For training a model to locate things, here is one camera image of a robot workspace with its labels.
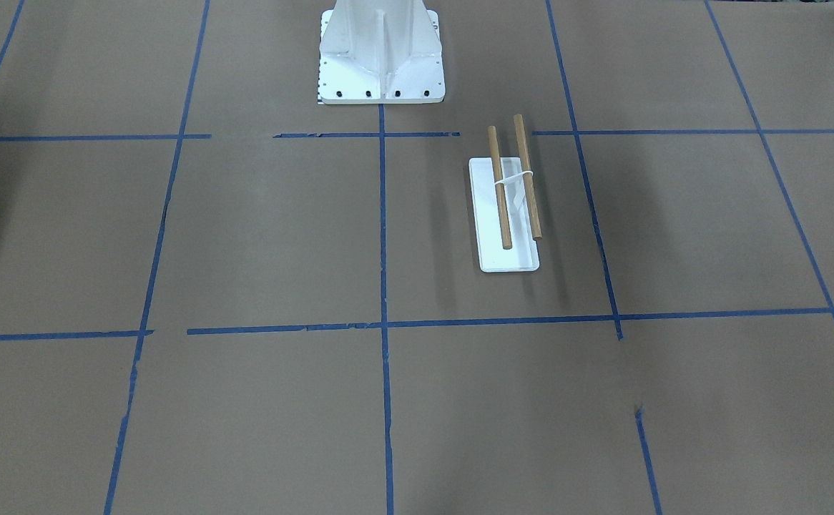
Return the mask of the white towel rack with wooden bars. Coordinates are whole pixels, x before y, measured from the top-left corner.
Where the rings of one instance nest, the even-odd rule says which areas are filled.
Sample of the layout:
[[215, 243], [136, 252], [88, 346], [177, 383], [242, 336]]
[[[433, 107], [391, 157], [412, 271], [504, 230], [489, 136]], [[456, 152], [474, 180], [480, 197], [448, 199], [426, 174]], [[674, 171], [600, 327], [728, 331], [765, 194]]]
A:
[[513, 117], [518, 155], [505, 157], [496, 128], [488, 128], [488, 157], [467, 162], [477, 260], [483, 273], [535, 273], [544, 237], [536, 198], [528, 133], [522, 114]]

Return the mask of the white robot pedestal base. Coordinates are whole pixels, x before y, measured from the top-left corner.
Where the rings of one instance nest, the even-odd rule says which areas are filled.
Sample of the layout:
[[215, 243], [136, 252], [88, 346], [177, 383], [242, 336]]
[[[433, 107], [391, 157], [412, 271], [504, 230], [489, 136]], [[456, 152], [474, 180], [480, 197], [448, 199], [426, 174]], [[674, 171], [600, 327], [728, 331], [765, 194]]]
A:
[[446, 98], [439, 16], [423, 1], [338, 1], [320, 24], [320, 104]]

